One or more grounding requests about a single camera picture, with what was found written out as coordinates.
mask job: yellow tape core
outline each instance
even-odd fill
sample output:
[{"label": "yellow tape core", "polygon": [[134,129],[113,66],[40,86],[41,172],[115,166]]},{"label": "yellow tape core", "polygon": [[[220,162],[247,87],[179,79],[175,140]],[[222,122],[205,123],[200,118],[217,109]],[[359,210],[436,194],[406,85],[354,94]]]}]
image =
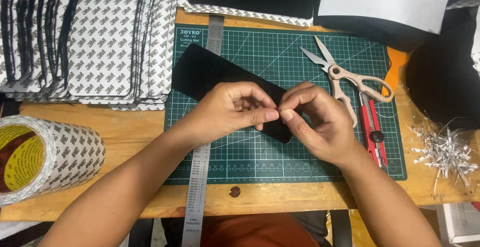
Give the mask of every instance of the yellow tape core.
[{"label": "yellow tape core", "polygon": [[43,142],[36,133],[20,125],[0,128],[1,193],[27,185],[39,173],[42,163]]}]

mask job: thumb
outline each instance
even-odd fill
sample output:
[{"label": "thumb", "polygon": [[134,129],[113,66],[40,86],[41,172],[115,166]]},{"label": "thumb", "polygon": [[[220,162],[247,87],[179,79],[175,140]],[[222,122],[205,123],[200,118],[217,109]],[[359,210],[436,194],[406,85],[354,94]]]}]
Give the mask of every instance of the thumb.
[{"label": "thumb", "polygon": [[280,111],[283,122],[286,123],[290,131],[307,147],[310,141],[318,134],[305,122],[305,120],[292,109],[283,109]]},{"label": "thumb", "polygon": [[274,121],[279,118],[279,112],[271,108],[257,108],[241,112],[240,115],[241,127],[239,129]]}]

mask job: hand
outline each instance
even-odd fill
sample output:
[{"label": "hand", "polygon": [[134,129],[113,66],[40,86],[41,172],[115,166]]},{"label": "hand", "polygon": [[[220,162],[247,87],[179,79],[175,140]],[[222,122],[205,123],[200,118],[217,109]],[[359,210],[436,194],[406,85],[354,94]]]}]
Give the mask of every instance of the hand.
[{"label": "hand", "polygon": [[[299,105],[312,127],[293,110]],[[342,168],[352,153],[363,149],[344,104],[317,85],[303,81],[294,86],[283,95],[279,109],[282,121],[317,158]]]},{"label": "hand", "polygon": [[238,129],[279,118],[272,98],[253,82],[219,83],[172,127],[191,134],[194,147],[215,141]]}]

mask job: scissors handle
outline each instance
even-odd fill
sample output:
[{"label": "scissors handle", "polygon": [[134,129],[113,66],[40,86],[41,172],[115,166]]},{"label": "scissors handle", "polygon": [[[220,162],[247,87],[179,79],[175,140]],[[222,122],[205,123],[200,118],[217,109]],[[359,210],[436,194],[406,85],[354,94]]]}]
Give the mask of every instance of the scissors handle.
[{"label": "scissors handle", "polygon": [[[379,102],[387,102],[390,99],[392,99],[392,97],[393,97],[392,87],[389,84],[387,84],[387,82],[385,82],[383,79],[375,77],[375,76],[352,73],[352,72],[349,72],[349,71],[343,69],[342,67],[340,67],[338,65],[330,66],[330,68],[328,69],[328,76],[330,78],[332,78],[332,81],[333,80],[339,80],[340,78],[347,78],[347,79],[353,81],[353,83],[355,83],[357,85],[357,88],[360,92],[363,92],[363,93],[369,95],[374,100],[377,100]],[[382,96],[375,89],[363,84],[363,82],[362,82],[363,80],[373,80],[373,81],[376,81],[376,82],[380,83],[388,91],[388,96]]]},{"label": "scissors handle", "polygon": [[340,88],[340,81],[335,79],[330,79],[330,81],[332,82],[333,97],[343,102],[346,110],[348,110],[348,114],[350,114],[350,118],[352,118],[353,127],[357,126],[357,114],[355,114],[355,111],[353,110],[352,104],[350,103],[350,98],[345,95]]}]

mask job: red utility knife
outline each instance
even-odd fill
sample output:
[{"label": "red utility knife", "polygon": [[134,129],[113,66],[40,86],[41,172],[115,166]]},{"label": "red utility knife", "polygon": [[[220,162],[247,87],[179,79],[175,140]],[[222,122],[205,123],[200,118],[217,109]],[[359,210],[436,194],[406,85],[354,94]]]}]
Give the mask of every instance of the red utility knife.
[{"label": "red utility knife", "polygon": [[387,166],[384,134],[380,131],[374,100],[360,92],[360,121],[363,133],[363,143],[372,159],[380,167]]}]

